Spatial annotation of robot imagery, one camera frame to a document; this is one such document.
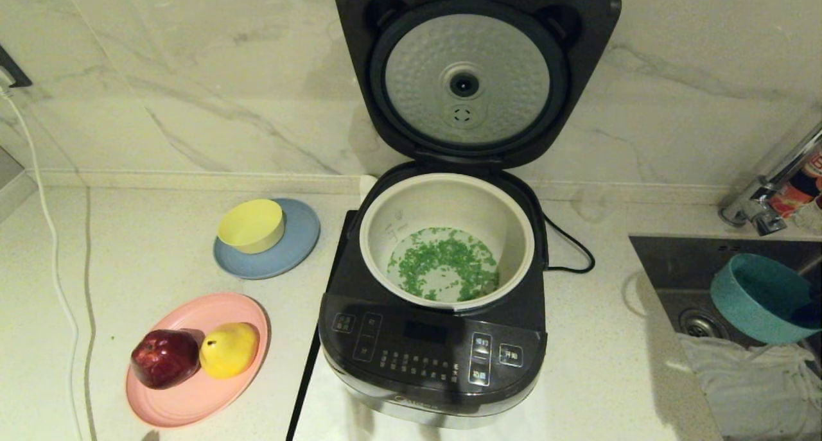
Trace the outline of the teal plastic bowl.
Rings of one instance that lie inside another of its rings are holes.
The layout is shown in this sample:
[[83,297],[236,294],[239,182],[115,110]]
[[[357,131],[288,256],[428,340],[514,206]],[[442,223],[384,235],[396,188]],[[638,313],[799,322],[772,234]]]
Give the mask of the teal plastic bowl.
[[710,297],[728,323],[759,342],[795,343],[822,332],[792,322],[794,310],[822,298],[822,286],[762,255],[731,257],[714,275]]

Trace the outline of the black rice cooker lid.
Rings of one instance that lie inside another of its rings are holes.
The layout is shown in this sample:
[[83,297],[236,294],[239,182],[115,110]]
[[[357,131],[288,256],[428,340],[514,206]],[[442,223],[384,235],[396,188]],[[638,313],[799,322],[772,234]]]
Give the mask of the black rice cooker lid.
[[379,136],[420,162],[511,169],[542,157],[622,0],[335,0]]

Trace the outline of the black rice cooker body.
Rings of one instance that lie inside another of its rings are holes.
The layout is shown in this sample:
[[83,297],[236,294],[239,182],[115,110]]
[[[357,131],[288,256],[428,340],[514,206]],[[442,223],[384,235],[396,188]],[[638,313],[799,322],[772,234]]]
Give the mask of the black rice cooker body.
[[425,174],[455,174],[407,163],[379,178],[344,224],[318,317],[325,359],[353,397],[374,411],[429,426],[469,429],[520,405],[536,386],[547,346],[543,268],[547,232],[531,187],[505,172],[487,181],[522,206],[536,236],[525,280],[490,306],[464,312],[417,306],[378,284],[360,251],[367,206],[388,186]]

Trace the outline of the yellow bowl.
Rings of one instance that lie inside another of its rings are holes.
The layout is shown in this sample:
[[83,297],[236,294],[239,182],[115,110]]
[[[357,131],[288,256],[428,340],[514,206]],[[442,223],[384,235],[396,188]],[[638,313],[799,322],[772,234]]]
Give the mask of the yellow bowl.
[[260,254],[278,245],[286,228],[278,202],[255,199],[232,208],[218,224],[217,238],[242,254]]

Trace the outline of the white cloth with green specks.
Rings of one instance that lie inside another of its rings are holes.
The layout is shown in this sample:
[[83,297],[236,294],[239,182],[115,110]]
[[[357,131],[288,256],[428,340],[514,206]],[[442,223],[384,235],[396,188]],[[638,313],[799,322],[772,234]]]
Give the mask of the white cloth with green specks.
[[725,441],[822,441],[822,377],[809,350],[678,340]]

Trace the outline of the round sink drain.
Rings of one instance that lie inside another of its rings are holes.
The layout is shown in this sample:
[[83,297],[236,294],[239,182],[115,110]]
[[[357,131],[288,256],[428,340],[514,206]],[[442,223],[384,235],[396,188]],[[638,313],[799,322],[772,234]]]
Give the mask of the round sink drain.
[[728,333],[725,327],[709,313],[698,309],[686,309],[678,318],[680,333],[693,338],[717,338],[725,340]]

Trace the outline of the chrome faucet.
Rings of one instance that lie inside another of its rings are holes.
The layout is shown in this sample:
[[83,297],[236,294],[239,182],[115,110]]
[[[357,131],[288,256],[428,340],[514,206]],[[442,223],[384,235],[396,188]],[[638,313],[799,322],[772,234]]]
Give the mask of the chrome faucet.
[[822,120],[769,171],[752,178],[742,191],[720,205],[717,210],[719,218],[731,227],[743,227],[750,223],[759,236],[786,228],[786,218],[781,218],[773,210],[770,198],[804,165],[818,146],[822,146]]

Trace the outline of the red label bottle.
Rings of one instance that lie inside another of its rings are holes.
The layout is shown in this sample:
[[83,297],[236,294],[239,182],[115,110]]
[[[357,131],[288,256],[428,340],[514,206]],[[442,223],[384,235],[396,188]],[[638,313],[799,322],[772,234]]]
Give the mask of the red label bottle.
[[822,146],[814,149],[804,165],[778,190],[770,205],[781,218],[790,218],[822,193]]

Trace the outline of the stainless steel sink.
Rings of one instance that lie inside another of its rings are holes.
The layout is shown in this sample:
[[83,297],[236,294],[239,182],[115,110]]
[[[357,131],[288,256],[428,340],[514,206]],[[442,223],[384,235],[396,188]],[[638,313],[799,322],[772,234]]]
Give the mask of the stainless steel sink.
[[[743,347],[763,347],[722,317],[710,297],[716,272],[737,254],[757,254],[796,270],[822,286],[822,242],[817,240],[629,237],[641,262],[636,286],[646,321],[654,402],[660,418],[672,423],[681,441],[698,441],[702,431],[719,426],[678,340],[678,318],[686,309],[705,311],[726,328],[728,338]],[[822,377],[822,334],[797,343],[814,355],[810,367]]]

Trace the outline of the blue plate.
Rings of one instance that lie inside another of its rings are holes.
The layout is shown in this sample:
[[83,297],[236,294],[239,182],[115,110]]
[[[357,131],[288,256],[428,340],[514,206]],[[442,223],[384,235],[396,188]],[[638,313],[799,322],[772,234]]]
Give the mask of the blue plate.
[[261,280],[275,277],[299,265],[317,244],[320,220],[317,213],[294,199],[277,198],[286,219],[285,233],[278,245],[260,254],[242,254],[214,241],[213,256],[220,268],[241,279]]

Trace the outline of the yellow pear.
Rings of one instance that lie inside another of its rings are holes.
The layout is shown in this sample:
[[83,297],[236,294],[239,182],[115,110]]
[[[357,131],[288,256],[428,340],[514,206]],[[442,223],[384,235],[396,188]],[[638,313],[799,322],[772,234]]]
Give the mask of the yellow pear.
[[226,323],[206,334],[200,345],[200,368],[213,379],[243,373],[258,354],[258,328],[250,323]]

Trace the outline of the pink plate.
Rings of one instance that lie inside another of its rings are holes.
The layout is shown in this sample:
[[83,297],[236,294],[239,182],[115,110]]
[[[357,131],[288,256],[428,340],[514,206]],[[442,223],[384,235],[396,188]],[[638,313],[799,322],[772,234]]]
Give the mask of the pink plate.
[[125,376],[125,397],[132,413],[156,429],[177,429],[199,423],[231,405],[255,380],[269,345],[267,313],[253,298],[235,292],[219,292],[194,298],[177,306],[154,328],[191,328],[203,333],[226,323],[247,323],[256,328],[259,343],[246,370],[230,379],[213,379],[198,371],[170,389],[149,389],[132,370]]

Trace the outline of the red apple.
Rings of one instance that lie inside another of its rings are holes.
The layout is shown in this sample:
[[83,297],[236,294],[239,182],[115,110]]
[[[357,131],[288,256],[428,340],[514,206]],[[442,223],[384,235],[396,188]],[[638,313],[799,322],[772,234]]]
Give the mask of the red apple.
[[203,339],[203,332],[191,328],[152,330],[133,349],[130,370],[149,389],[181,385],[200,370]]

